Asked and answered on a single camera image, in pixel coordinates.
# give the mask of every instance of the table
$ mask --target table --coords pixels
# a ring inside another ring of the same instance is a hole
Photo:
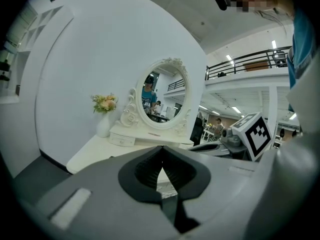
[[[156,115],[156,114],[146,114],[146,115],[147,115],[150,119],[151,119],[151,118],[155,118],[158,123],[161,123],[161,122],[160,122],[161,120],[166,121],[166,122],[170,120],[169,118],[162,117],[162,116]]]
[[[154,146],[153,143],[138,140],[135,141],[135,145],[132,147],[117,146],[109,143],[109,137],[100,138],[95,135],[68,161],[66,169],[71,174],[76,174],[96,162]],[[169,182],[164,169],[161,170],[157,182]]]

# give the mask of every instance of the white shelf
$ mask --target white shelf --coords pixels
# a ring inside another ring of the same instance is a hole
[[[0,105],[1,104],[13,104],[13,103],[18,103],[18,102],[19,102],[18,95],[0,97]]]
[[[31,38],[28,40],[28,43],[26,44],[26,50],[32,50],[32,47],[34,46],[38,36],[40,35],[41,31],[44,29],[43,26],[39,26],[38,28],[33,29],[33,33]]]
[[[17,46],[15,58],[10,67],[12,74],[8,88],[5,89],[5,91],[8,92],[8,95],[5,94],[7,96],[1,96],[0,104],[19,102],[19,97],[15,97],[14,94],[16,92],[16,86],[21,85],[29,55],[42,30],[61,8],[62,6],[38,14],[24,33]]]

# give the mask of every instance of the ceiling light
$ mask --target ceiling light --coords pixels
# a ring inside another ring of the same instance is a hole
[[[289,120],[293,120],[293,119],[295,119],[295,118],[296,118],[296,116],[297,116],[297,114],[296,114],[296,113],[294,113],[294,114],[289,118]]]
[[[273,40],[273,41],[272,41],[272,47],[273,47],[273,49],[276,49],[276,48],[277,48],[276,40]]]
[[[231,65],[234,64],[234,61],[232,60],[232,58],[229,54],[226,56],[226,58],[230,61]]]
[[[232,108],[233,108],[237,113],[239,113],[239,114],[241,113],[241,112],[240,112],[240,110],[239,110],[239,109],[237,109],[237,107],[236,107],[236,106],[233,106]]]

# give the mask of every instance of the white vanity table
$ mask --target white vanity table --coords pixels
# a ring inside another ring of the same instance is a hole
[[[157,123],[148,118],[142,107],[142,86],[146,77],[156,68],[170,65],[182,75],[185,82],[185,100],[181,111],[168,122]],[[163,59],[151,65],[142,76],[136,88],[129,91],[129,103],[110,130],[110,136],[92,137],[67,163],[67,170],[75,174],[83,168],[130,152],[154,146],[171,146],[188,149],[194,143],[186,137],[187,117],[191,106],[191,82],[180,59]],[[167,182],[162,169],[158,183]]]

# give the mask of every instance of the white column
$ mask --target white column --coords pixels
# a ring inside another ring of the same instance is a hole
[[[278,117],[278,91],[276,86],[269,86],[269,114],[268,127],[270,129],[271,138],[274,138],[277,131],[277,117]]]

